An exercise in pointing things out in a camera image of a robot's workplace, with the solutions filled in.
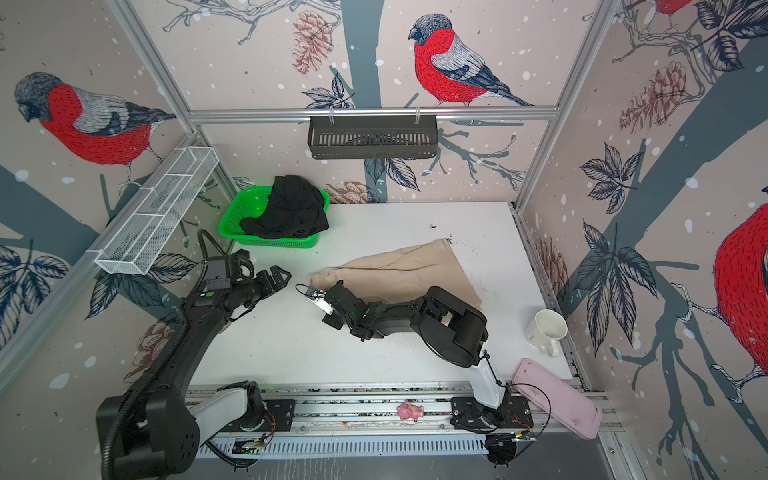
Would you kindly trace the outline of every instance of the pink tray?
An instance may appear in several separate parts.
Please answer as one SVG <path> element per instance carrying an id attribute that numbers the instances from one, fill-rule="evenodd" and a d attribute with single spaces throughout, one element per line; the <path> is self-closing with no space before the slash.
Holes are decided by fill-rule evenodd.
<path id="1" fill-rule="evenodd" d="M 597 403 L 574 390 L 538 363 L 524 359 L 515 373 L 515 383 L 530 383 L 544 390 L 552 402 L 552 418 L 576 432 L 578 436 L 585 440 L 598 436 L 603 410 Z M 547 399 L 537 389 L 524 385 L 515 388 L 542 410 L 547 411 Z"/>

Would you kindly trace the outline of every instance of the white table surface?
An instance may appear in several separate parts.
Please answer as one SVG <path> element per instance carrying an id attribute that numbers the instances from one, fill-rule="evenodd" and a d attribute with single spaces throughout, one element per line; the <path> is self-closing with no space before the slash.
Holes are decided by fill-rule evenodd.
<path id="1" fill-rule="evenodd" d="M 323 311 L 294 289 L 329 266 L 438 238 L 451 240 L 482 299 L 496 374 L 511 381 L 521 361 L 531 358 L 562 379 L 572 378 L 562 353 L 549 358 L 525 342 L 526 323 L 545 306 L 506 203 L 331 205 L 328 221 L 330 229 L 313 249 L 244 247 L 257 270 L 276 264 L 293 278 L 214 339 L 192 385 L 246 379 L 327 388 L 466 382 L 465 369 L 435 356 L 416 334 L 360 342 L 345 326 L 339 331 L 323 323 Z"/>

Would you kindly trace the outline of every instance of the black metal basket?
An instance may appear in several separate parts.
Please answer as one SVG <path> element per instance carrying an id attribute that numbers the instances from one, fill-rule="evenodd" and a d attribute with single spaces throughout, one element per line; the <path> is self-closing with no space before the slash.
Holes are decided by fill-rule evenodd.
<path id="1" fill-rule="evenodd" d="M 421 115 L 312 117 L 307 143 L 312 157 L 432 158 L 437 155 L 437 117 Z"/>

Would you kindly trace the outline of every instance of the beige cloth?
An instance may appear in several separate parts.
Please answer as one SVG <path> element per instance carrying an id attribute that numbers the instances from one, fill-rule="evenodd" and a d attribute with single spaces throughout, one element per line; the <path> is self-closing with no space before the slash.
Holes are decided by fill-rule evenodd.
<path id="1" fill-rule="evenodd" d="M 352 260 L 312 275 L 310 285 L 328 290 L 339 280 L 368 303 L 409 302 L 436 285 L 475 308 L 482 304 L 446 239 Z"/>

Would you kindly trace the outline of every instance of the white wire basket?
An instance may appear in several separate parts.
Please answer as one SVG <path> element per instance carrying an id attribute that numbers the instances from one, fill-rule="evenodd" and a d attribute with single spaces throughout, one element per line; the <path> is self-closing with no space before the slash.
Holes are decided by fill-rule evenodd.
<path id="1" fill-rule="evenodd" d="M 210 147 L 186 147 L 107 243 L 96 264 L 108 273 L 146 275 L 219 157 Z"/>

